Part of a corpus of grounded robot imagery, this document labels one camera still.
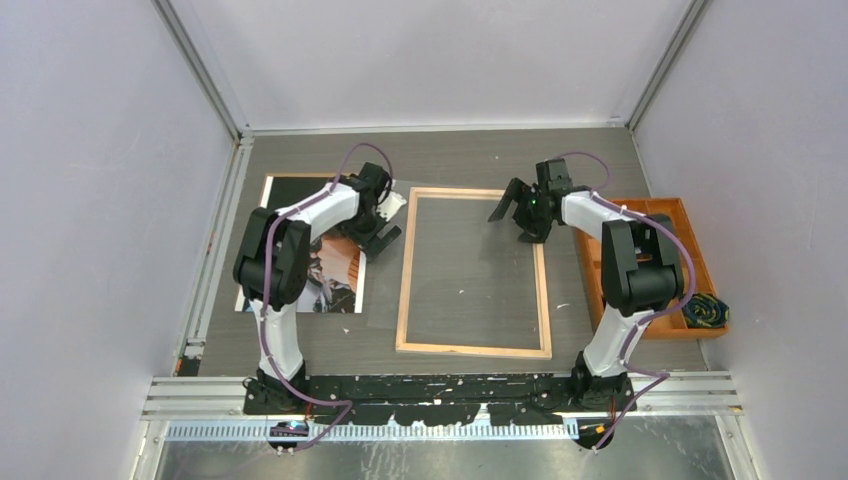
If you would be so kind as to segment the aluminium front rail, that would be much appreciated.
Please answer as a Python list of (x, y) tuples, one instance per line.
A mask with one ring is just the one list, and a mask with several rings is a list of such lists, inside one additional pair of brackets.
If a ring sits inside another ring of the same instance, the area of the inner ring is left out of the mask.
[(333, 425), (334, 415), (250, 413), (236, 377), (157, 377), (141, 418), (166, 423), (182, 441), (476, 441), (575, 440), (600, 425), (640, 417), (739, 416), (743, 409), (722, 372), (675, 372), (663, 381), (636, 376), (639, 399), (626, 414), (539, 413), (527, 406), (486, 402), (364, 404)]

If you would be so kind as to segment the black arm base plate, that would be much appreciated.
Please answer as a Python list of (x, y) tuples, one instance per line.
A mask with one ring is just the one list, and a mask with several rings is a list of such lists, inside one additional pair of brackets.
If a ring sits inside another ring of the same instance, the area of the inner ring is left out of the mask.
[(586, 386), (555, 374), (300, 375), (288, 386), (263, 372), (241, 382), (247, 415), (303, 415), (320, 425), (427, 427), (471, 424), (549, 425), (565, 413), (609, 419), (635, 394), (621, 374)]

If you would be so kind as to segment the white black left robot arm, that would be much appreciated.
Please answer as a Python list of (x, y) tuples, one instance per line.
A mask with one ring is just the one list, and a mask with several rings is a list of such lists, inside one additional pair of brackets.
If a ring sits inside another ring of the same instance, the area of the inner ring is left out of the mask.
[(238, 250), (233, 278), (252, 306), (260, 344), (257, 380), (280, 412), (298, 412), (307, 395), (295, 380), (304, 366), (298, 345), (296, 303), (308, 283), (311, 244), (337, 228), (372, 260), (401, 233), (390, 221), (404, 205), (382, 167), (365, 164), (337, 175), (291, 205), (254, 209)]

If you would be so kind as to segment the printed photo of people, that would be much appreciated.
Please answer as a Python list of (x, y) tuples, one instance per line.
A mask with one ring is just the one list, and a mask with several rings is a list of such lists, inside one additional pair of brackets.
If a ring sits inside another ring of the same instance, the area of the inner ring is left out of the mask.
[[(321, 174), (268, 174), (258, 205), (276, 210), (298, 203), (331, 181)], [(333, 227), (310, 245), (310, 266), (297, 303), (299, 313), (360, 314), (364, 309), (366, 255)]]

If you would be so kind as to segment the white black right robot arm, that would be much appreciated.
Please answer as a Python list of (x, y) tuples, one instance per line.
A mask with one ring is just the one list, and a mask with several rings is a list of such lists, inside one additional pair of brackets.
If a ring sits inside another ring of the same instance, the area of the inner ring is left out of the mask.
[(689, 298), (681, 264), (691, 260), (671, 220), (645, 215), (573, 183), (564, 158), (540, 162), (537, 180), (513, 178), (489, 219), (512, 216), (519, 241), (542, 244), (554, 225), (599, 241), (604, 312), (568, 379), (571, 402), (596, 410), (625, 398), (629, 358), (648, 324)]

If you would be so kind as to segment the black yellow coiled roll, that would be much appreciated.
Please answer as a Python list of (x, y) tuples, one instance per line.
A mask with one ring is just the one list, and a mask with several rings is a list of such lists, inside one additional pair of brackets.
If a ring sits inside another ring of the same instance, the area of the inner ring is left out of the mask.
[(710, 293), (695, 293), (682, 308), (683, 318), (689, 328), (720, 329), (730, 318), (729, 306)]

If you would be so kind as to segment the light wooden picture frame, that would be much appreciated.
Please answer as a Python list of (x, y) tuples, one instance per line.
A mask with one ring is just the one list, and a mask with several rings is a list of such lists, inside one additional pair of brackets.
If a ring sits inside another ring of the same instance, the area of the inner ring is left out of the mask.
[(499, 189), (409, 194), (395, 349), (521, 360), (553, 356), (544, 248), (487, 217)]

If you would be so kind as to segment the clear acrylic sheet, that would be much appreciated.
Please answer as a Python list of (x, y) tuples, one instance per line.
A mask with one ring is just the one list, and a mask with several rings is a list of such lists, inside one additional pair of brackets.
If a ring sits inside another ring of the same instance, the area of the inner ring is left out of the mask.
[(369, 326), (417, 337), (548, 325), (543, 247), (487, 220), (502, 190), (410, 181), (395, 190), (407, 199), (390, 222), (402, 233), (368, 264)]

